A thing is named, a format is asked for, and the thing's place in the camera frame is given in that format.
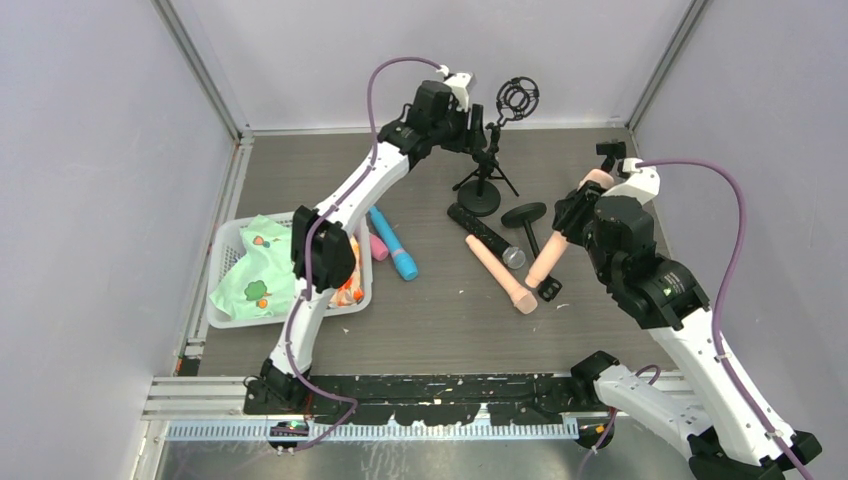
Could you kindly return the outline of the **beige microphone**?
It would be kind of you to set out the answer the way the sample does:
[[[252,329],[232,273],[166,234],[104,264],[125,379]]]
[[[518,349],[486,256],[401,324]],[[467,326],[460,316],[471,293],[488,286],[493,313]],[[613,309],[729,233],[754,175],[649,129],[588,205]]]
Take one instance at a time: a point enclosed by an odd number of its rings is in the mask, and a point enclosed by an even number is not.
[[[593,169],[579,182],[578,187],[582,187],[586,182],[595,182],[603,188],[610,188],[614,184],[614,179],[609,173],[603,170]],[[530,266],[524,280],[525,284],[530,288],[539,287],[556,266],[567,247],[567,238],[558,231],[553,231],[547,243]]]
[[[527,315],[538,306],[535,296],[509,272],[495,255],[473,234],[465,238],[465,243],[484,268],[491,274],[504,292],[509,296],[514,308]]]

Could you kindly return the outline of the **black round base clip stand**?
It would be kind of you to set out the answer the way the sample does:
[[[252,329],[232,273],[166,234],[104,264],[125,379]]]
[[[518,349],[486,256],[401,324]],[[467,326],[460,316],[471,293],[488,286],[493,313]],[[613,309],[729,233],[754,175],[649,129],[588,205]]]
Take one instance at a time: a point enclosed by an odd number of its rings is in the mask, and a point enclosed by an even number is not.
[[[498,188],[490,181],[493,177],[496,160],[484,151],[472,155],[477,167],[466,178],[453,186],[457,192],[457,202],[472,215],[486,217],[496,212],[501,203]]]

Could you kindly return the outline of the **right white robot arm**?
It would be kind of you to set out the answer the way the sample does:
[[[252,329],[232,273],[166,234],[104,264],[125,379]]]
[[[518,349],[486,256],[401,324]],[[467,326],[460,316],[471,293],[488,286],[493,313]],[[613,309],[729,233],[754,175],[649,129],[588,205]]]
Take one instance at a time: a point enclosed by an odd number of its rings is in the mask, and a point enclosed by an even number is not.
[[[587,395],[675,447],[698,479],[781,479],[823,448],[783,421],[713,333],[715,309],[683,264],[656,250],[642,203],[587,181],[555,204],[556,232],[590,256],[618,307],[667,352],[703,406],[698,413],[599,350],[571,369]]]

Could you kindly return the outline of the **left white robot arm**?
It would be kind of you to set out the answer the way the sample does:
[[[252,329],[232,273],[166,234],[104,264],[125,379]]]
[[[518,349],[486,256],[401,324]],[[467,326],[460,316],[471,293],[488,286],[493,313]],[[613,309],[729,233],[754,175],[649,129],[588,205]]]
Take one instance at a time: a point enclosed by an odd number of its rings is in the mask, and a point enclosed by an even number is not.
[[[371,150],[351,175],[315,207],[293,216],[291,258],[295,300],[277,345],[263,363],[259,380],[285,404],[308,394],[305,375],[327,306],[354,269],[350,244],[368,210],[435,147],[470,153],[483,142],[482,112],[470,100],[472,74],[425,80],[402,115],[376,134]]]

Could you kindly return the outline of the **fallen black round stand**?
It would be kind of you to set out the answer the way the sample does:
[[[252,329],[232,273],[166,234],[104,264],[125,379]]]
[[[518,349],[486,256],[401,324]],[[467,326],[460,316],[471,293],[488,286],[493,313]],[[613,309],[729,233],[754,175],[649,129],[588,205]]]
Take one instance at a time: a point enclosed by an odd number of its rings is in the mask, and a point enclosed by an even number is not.
[[[507,228],[518,228],[522,227],[527,235],[530,251],[532,252],[532,258],[536,259],[536,257],[540,253],[540,247],[538,245],[535,232],[533,230],[532,224],[541,219],[547,213],[547,206],[542,202],[531,202],[523,205],[519,205],[501,216],[501,223],[504,227]],[[540,296],[542,300],[545,302],[551,302],[556,298],[562,288],[562,283],[547,275],[543,280],[540,281],[539,285],[536,287],[536,292]]]

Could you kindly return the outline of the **black glitter microphone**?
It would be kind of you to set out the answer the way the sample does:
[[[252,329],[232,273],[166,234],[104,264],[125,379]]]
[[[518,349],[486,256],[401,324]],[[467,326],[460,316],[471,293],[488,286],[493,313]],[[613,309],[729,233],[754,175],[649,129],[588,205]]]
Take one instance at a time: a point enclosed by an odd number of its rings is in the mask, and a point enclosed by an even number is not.
[[[517,270],[525,264],[526,255],[523,250],[508,242],[459,203],[451,204],[447,215],[469,234],[478,238],[507,268]]]

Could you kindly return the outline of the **beige microphone on table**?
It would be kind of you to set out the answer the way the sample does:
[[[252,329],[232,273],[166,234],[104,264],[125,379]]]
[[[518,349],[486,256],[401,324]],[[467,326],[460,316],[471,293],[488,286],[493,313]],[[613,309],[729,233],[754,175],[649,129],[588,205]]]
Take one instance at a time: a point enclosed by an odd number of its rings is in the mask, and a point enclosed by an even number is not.
[[[495,255],[473,234],[465,238],[465,243],[484,268],[491,274],[504,292],[509,296],[514,308],[527,315],[538,306],[535,296],[509,272]]]

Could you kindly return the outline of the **pink toy microphone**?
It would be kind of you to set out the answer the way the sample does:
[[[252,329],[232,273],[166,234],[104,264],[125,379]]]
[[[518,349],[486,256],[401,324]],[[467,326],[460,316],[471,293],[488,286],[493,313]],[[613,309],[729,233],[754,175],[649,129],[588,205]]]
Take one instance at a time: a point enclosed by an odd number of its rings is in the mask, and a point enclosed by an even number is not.
[[[375,261],[384,261],[389,256],[389,250],[383,240],[376,234],[369,234],[370,252]]]

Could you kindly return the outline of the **blue toy microphone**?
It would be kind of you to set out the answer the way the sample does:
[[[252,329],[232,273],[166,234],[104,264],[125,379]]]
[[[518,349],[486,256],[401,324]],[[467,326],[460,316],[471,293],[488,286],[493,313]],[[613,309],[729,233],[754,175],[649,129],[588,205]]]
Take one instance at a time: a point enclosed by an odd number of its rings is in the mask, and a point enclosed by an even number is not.
[[[386,245],[400,277],[405,281],[416,279],[419,274],[417,264],[405,250],[383,213],[376,206],[372,206],[369,209],[369,215],[378,235]]]

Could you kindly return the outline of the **orange patterned cloth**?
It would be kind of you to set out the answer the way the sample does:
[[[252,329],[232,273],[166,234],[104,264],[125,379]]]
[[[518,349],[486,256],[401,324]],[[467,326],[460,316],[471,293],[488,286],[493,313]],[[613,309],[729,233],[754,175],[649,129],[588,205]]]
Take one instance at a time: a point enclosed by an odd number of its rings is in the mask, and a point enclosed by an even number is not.
[[[329,303],[332,309],[353,307],[364,298],[360,244],[355,236],[350,238],[350,244],[354,253],[354,270],[349,279],[332,296]]]

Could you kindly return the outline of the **green patterned cloth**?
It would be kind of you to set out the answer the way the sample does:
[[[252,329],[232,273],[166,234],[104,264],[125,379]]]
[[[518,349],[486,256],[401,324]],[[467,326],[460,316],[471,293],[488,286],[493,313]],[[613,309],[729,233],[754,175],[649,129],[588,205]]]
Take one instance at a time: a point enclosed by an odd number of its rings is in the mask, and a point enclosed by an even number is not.
[[[207,320],[219,328],[280,323],[294,300],[291,216],[232,220],[212,246]]]

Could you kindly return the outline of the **white plastic basket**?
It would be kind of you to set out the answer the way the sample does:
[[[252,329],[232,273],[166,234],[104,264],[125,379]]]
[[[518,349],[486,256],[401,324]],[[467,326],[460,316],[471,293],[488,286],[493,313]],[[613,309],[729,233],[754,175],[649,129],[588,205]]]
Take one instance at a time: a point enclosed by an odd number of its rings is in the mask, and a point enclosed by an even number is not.
[[[295,296],[290,259],[291,212],[236,219],[221,226],[212,246],[205,317],[218,329],[282,323]],[[351,239],[356,266],[331,297],[327,314],[357,313],[373,296],[371,233],[362,221]]]

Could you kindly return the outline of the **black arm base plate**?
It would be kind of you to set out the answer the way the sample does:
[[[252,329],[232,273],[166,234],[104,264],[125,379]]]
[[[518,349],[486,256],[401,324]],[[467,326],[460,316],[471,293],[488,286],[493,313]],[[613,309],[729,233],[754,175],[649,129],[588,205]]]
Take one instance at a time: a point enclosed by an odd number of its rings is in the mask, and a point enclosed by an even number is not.
[[[358,401],[346,421],[354,425],[468,425],[484,413],[496,426],[548,425],[565,414],[600,412],[602,404],[583,382],[550,373],[468,375],[314,375],[330,393],[318,395],[297,379],[262,374],[244,380],[248,415],[304,415],[330,425]]]

